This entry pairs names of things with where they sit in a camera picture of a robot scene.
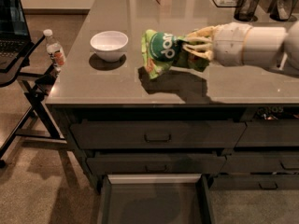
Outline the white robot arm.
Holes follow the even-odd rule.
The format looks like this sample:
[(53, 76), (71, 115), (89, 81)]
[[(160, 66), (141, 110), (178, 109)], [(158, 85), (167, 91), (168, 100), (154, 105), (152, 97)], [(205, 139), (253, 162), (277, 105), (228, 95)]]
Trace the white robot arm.
[(289, 30), (230, 22), (195, 30), (183, 38), (190, 54), (227, 67), (250, 65), (288, 76), (299, 71), (299, 22)]

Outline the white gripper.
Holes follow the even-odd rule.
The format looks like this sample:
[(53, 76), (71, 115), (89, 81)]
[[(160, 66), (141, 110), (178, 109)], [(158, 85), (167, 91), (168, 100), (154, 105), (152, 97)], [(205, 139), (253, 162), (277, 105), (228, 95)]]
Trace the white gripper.
[(261, 68), (274, 67), (283, 58), (283, 43), (287, 36), (283, 27), (255, 27), (231, 22), (221, 26), (208, 26), (186, 35), (188, 43), (183, 49), (194, 56), (223, 66), (252, 65)]

